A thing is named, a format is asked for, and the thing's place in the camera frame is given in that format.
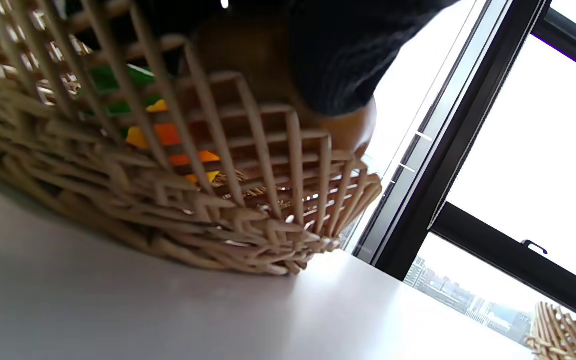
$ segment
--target yellow object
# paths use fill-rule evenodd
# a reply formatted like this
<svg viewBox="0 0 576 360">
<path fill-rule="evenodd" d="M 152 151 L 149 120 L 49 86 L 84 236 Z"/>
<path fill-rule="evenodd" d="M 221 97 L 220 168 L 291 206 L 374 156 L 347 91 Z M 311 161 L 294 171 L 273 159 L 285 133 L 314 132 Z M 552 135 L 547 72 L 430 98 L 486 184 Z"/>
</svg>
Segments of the yellow object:
<svg viewBox="0 0 576 360">
<path fill-rule="evenodd" d="M 146 107 L 146 111 L 149 113 L 161 113 L 168 111 L 168 107 L 164 100 L 159 100 L 155 104 Z M 155 132 L 163 146 L 181 144 L 177 128 L 172 123 L 161 123 L 155 125 Z M 146 142 L 144 133 L 137 126 L 131 127 L 128 130 L 126 142 L 140 149 L 148 149 L 148 143 Z M 190 164 L 190 158 L 186 155 L 172 155 L 168 159 L 175 166 L 187 166 Z M 199 159 L 201 159 L 202 163 L 218 162 L 220 160 L 219 156 L 210 151 L 199 151 Z M 212 183 L 217 175 L 219 175 L 219 171 L 211 171 L 206 173 L 206 175 L 208 175 L 208 180 Z M 195 175 L 187 175 L 186 178 L 191 182 L 198 182 L 197 176 Z"/>
</svg>

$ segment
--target black fabric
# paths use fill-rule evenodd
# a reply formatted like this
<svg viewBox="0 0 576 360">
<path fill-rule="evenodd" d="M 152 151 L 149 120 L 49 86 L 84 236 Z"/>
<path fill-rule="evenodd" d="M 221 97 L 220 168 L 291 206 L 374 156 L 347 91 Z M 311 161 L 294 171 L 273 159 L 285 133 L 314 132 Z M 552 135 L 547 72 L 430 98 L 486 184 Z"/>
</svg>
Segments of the black fabric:
<svg viewBox="0 0 576 360">
<path fill-rule="evenodd" d="M 156 37 L 190 35 L 210 16 L 223 12 L 219 0 L 135 0 Z M 289 12 L 290 71 L 306 103 L 326 116 L 361 109 L 407 41 L 436 14 L 457 0 L 230 0 L 229 11 Z M 70 16 L 82 11 L 79 0 L 66 2 Z M 110 21 L 121 44 L 137 40 L 129 16 Z M 99 43 L 87 30 L 75 34 L 94 50 Z M 171 74 L 178 73 L 179 50 L 164 54 Z M 135 62 L 135 66 L 146 66 Z"/>
<path fill-rule="evenodd" d="M 361 109 L 410 39 L 457 0 L 305 0 L 290 16 L 290 65 L 310 107 Z"/>
</svg>

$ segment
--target window frame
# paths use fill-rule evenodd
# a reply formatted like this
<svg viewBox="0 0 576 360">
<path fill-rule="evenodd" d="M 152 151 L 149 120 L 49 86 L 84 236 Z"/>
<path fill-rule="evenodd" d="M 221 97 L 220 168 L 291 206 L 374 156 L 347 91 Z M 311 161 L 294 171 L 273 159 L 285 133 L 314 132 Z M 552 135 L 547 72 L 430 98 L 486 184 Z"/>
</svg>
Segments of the window frame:
<svg viewBox="0 0 576 360">
<path fill-rule="evenodd" d="M 435 141 L 418 139 L 408 148 L 402 164 L 417 161 L 420 170 L 395 173 L 353 255 L 403 281 L 432 232 L 576 311 L 576 275 L 446 203 L 448 191 L 528 36 L 534 35 L 576 62 L 576 23 L 550 9 L 550 3 L 513 0 L 507 5 L 503 20 L 482 58 L 471 68 L 461 93 L 454 96 L 442 91 L 427 115 L 430 122 L 436 119 L 441 123 Z M 455 74 L 463 65 L 455 65 Z M 444 89 L 462 80 L 449 77 Z M 444 105 L 441 111 L 442 101 L 452 102 L 452 107 Z"/>
</svg>

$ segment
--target window glass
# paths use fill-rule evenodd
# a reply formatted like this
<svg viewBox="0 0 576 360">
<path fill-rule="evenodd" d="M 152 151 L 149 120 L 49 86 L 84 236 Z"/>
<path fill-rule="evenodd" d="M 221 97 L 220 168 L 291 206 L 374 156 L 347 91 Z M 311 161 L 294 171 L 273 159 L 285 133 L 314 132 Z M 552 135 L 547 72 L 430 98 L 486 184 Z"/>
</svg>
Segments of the window glass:
<svg viewBox="0 0 576 360">
<path fill-rule="evenodd" d="M 576 275 L 576 63 L 528 38 L 448 201 Z"/>
<path fill-rule="evenodd" d="M 537 303 L 557 305 L 432 233 L 423 242 L 404 284 L 479 323 L 482 331 L 493 331 L 522 346 L 526 346 Z M 528 351 L 523 358 L 532 356 Z"/>
</svg>

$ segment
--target brown object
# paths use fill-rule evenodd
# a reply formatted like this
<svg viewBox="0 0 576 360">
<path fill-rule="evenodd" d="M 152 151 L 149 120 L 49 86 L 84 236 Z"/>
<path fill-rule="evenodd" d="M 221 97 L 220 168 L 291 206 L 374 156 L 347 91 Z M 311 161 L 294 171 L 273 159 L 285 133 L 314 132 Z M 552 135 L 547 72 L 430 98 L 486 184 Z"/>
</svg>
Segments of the brown object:
<svg viewBox="0 0 576 360">
<path fill-rule="evenodd" d="M 333 150 L 327 130 L 302 125 L 285 102 L 258 103 L 236 71 L 206 73 L 187 38 L 153 38 L 132 1 L 82 4 L 85 12 L 65 21 L 53 0 L 0 1 L 3 180 L 149 255 L 272 275 L 296 274 L 313 254 L 335 249 L 343 228 L 381 193 L 352 151 Z M 123 14 L 139 38 L 125 48 L 108 25 Z M 89 27 L 101 51 L 69 35 Z M 174 48 L 183 48 L 187 71 L 170 79 L 160 51 Z M 141 88 L 126 67 L 139 58 L 156 77 Z M 105 65 L 116 93 L 94 91 L 88 70 Z M 151 95 L 162 96 L 168 112 L 147 113 L 143 99 Z M 106 107 L 121 102 L 131 114 L 110 117 Z M 176 125 L 180 145 L 158 141 L 154 125 L 166 123 Z M 191 136 L 189 125 L 204 135 Z M 141 128 L 148 150 L 126 146 L 120 129 L 131 126 Z M 220 161 L 202 163 L 204 150 Z M 180 154 L 190 166 L 173 167 L 169 156 Z M 211 184 L 209 171 L 220 171 L 220 182 Z"/>
<path fill-rule="evenodd" d="M 526 344 L 540 360 L 576 360 L 576 320 L 560 307 L 540 302 Z"/>
</svg>

